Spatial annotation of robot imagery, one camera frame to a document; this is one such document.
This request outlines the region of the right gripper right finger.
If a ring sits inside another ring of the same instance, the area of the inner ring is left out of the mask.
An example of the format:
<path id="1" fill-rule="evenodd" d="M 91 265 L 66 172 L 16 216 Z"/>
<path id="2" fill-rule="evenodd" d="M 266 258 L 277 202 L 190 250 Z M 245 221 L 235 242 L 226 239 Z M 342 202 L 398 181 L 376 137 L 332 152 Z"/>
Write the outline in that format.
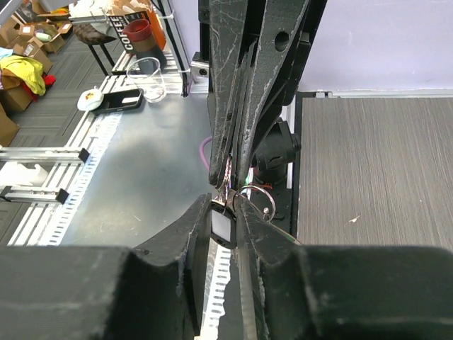
<path id="1" fill-rule="evenodd" d="M 452 253 L 303 245 L 233 202 L 245 339 L 451 339 Z"/>

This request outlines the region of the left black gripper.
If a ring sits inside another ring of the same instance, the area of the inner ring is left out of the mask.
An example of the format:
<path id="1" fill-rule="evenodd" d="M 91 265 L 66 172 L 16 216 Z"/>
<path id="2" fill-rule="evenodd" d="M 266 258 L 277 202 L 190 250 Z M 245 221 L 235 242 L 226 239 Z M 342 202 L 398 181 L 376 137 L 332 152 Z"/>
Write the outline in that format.
<path id="1" fill-rule="evenodd" d="M 325 7 L 325 1 L 199 1 L 200 60 L 209 65 L 211 185 L 224 180 L 234 106 L 241 99 L 240 184 L 245 183 L 257 124 L 273 124 L 291 103 Z"/>

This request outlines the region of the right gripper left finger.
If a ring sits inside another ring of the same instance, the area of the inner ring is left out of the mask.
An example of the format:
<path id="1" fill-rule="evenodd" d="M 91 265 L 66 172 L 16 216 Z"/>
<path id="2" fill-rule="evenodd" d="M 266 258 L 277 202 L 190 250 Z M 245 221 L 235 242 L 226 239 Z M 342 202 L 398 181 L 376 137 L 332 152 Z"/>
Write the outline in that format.
<path id="1" fill-rule="evenodd" d="M 2 339 L 193 339 L 199 335 L 211 196 L 130 249 L 1 248 Z"/>

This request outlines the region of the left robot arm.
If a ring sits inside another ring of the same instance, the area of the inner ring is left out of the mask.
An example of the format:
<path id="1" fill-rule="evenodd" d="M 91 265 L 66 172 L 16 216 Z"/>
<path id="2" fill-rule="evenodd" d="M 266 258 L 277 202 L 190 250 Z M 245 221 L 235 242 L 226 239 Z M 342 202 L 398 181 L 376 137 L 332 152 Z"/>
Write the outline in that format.
<path id="1" fill-rule="evenodd" d="M 250 168 L 293 162 L 299 138 L 280 118 L 297 92 L 325 1 L 200 1 L 209 64 L 209 181 L 239 189 Z"/>

